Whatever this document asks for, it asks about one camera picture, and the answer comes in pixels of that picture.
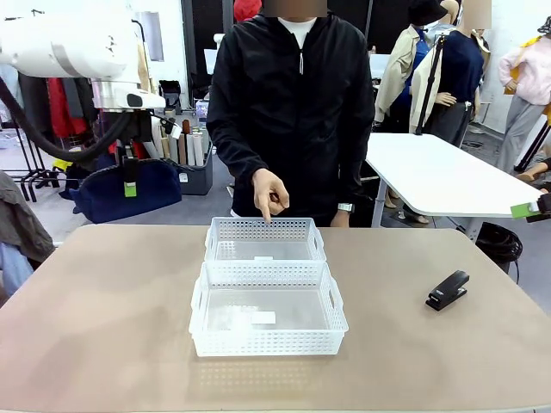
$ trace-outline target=black hoodie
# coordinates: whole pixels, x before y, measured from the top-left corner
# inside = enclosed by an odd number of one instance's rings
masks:
[[[236,178],[233,211],[260,216],[251,178],[261,168],[289,192],[283,217],[328,225],[339,202],[355,203],[375,115],[372,88],[365,37],[331,12],[317,19],[302,50],[276,18],[233,26],[218,52],[207,120]]]

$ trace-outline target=white label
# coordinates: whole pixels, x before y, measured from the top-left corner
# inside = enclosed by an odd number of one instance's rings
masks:
[[[251,324],[275,324],[276,313],[273,311],[255,311],[251,313]]]

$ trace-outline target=storage box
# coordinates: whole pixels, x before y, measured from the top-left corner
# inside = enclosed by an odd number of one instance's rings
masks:
[[[205,262],[191,307],[200,357],[336,354],[348,331],[326,262]]]
[[[179,165],[178,175],[182,195],[206,195],[213,187],[213,146],[210,145],[203,166]]]
[[[205,261],[325,261],[324,242],[311,218],[214,218]]]

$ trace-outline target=jacket zipper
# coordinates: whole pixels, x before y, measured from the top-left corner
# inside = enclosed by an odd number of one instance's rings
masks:
[[[299,73],[304,75],[304,54],[302,53],[302,49],[300,49]]]

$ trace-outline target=red clothing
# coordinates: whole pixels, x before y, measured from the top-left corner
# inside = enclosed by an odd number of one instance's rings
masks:
[[[67,97],[61,79],[48,78],[48,94],[50,95],[50,113],[52,116],[52,129],[58,138],[69,138],[88,130],[88,124],[84,118],[72,118],[69,114]]]
[[[257,15],[261,7],[261,0],[235,0],[233,15],[235,15],[235,20],[243,22]]]

